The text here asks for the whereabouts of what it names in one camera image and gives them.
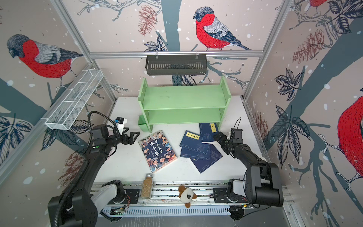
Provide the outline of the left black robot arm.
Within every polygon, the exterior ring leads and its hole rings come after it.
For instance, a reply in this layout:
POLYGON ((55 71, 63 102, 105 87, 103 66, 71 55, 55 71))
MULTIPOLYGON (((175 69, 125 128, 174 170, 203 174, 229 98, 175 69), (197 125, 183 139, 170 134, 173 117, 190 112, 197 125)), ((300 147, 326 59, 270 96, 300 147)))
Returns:
POLYGON ((98 125, 90 130, 88 147, 83 155, 83 164, 73 181, 60 196, 51 198, 48 212, 53 227, 94 227, 98 214, 110 202, 117 204, 129 201, 120 180, 103 184, 95 194, 91 188, 105 163, 119 144, 132 145, 140 132, 127 134, 128 128, 119 131, 117 126, 98 125))

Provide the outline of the blue book wide yellow label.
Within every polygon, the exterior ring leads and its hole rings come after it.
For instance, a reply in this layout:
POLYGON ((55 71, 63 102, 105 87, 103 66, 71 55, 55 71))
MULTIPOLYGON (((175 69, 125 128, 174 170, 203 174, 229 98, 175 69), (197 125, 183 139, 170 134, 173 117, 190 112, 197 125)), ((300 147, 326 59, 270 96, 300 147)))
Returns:
POLYGON ((195 151, 202 155, 207 155, 209 152, 209 144, 202 143, 201 136, 190 131, 185 131, 180 142, 180 147, 195 151))

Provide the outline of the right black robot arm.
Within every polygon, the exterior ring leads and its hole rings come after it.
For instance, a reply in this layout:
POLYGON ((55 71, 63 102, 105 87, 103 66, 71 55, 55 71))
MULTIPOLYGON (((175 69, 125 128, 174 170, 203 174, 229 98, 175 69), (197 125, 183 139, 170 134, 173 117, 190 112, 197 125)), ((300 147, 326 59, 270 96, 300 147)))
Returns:
POLYGON ((278 166, 257 156, 243 142, 242 132, 242 129, 232 128, 230 138, 221 131, 213 138, 226 154, 240 160, 246 166, 242 189, 247 202, 253 205, 282 207, 284 198, 278 166))

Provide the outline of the blue book small yellow label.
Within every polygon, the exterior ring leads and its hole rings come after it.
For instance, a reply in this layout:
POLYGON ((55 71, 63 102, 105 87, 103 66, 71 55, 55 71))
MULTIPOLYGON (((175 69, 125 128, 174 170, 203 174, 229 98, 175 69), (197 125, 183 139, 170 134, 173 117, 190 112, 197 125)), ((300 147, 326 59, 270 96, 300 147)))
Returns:
POLYGON ((214 142, 214 136, 219 132, 216 123, 199 123, 199 130, 202 143, 214 142))

